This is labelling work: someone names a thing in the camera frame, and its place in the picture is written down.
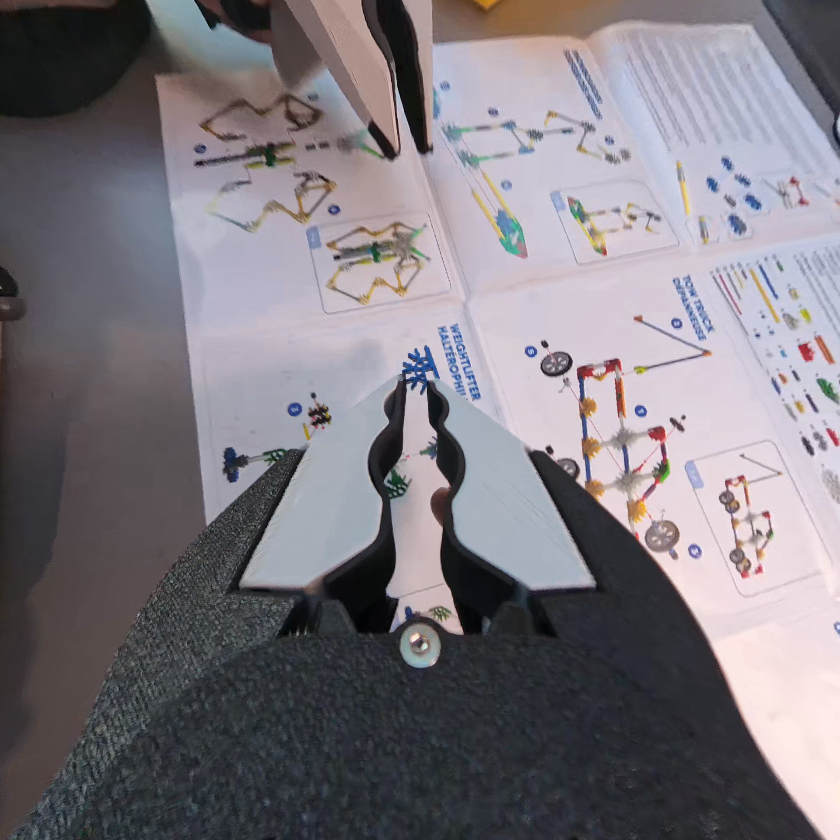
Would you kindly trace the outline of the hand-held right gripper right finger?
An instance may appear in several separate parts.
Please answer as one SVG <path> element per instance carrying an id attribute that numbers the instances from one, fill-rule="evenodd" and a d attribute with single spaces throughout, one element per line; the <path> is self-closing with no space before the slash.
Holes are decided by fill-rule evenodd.
<path id="1" fill-rule="evenodd" d="M 428 387 L 428 419 L 449 485 L 440 565 L 462 630 L 481 631 L 507 603 L 538 628 L 540 597 L 594 592 L 595 577 L 538 468 L 562 477 L 552 459 L 536 458 L 447 385 Z"/>

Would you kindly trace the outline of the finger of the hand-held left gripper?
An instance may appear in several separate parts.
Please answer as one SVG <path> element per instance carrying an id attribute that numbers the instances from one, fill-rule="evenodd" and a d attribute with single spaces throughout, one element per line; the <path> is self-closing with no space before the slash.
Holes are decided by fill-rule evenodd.
<path id="1" fill-rule="evenodd" d="M 396 79 L 376 42 L 363 2 L 272 1 L 271 48 L 287 88 L 329 72 L 387 160 L 401 151 Z"/>
<path id="2" fill-rule="evenodd" d="M 380 25 L 391 51 L 396 90 L 416 150 L 433 150 L 433 2 L 380 1 Z"/>

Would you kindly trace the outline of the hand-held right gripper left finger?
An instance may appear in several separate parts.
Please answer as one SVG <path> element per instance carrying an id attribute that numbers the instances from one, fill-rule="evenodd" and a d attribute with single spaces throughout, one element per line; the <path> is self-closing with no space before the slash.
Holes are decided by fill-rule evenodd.
<path id="1" fill-rule="evenodd" d="M 357 628 L 389 628 L 396 567 L 386 480 L 403 455 L 404 379 L 390 379 L 303 451 L 238 579 L 248 592 L 339 602 Z"/>

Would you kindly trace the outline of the white instruction sheet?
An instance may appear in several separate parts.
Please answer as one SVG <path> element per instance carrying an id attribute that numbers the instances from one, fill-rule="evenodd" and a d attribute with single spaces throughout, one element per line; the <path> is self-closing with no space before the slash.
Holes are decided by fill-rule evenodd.
<path id="1" fill-rule="evenodd" d="M 437 45 L 424 159 L 327 72 L 157 91 L 207 519 L 439 379 L 645 546 L 838 798 L 838 150 L 754 30 Z"/>

